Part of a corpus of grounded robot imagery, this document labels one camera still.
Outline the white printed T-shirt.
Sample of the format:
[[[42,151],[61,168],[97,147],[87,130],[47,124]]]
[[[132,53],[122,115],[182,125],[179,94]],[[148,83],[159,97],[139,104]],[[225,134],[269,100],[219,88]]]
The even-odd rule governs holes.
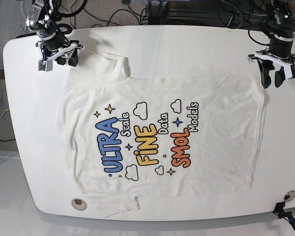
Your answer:
[[[264,119],[254,75],[133,78],[127,58],[87,48],[65,80],[57,129],[86,202],[108,217],[143,197],[249,190]]]

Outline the black aluminium frame stand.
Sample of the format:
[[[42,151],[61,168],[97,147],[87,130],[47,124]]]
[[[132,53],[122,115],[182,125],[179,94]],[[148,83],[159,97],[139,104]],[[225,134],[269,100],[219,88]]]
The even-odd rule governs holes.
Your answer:
[[[147,0],[145,7],[149,25],[166,25],[170,19],[170,0]]]

